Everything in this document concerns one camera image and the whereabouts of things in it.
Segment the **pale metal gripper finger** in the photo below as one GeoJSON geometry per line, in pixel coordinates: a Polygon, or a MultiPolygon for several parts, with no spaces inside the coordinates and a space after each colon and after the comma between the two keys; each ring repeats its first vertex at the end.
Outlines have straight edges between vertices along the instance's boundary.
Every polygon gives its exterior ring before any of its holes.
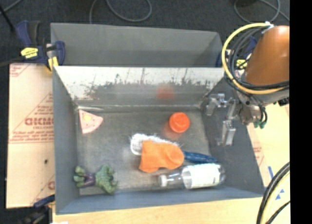
{"type": "Polygon", "coordinates": [[[217,138],[217,145],[232,146],[236,128],[232,125],[232,120],[224,120],[222,122],[221,136],[217,138]]]}
{"type": "Polygon", "coordinates": [[[206,105],[206,115],[212,116],[216,108],[226,108],[230,105],[230,101],[226,100],[225,94],[217,93],[208,97],[206,105]]]}

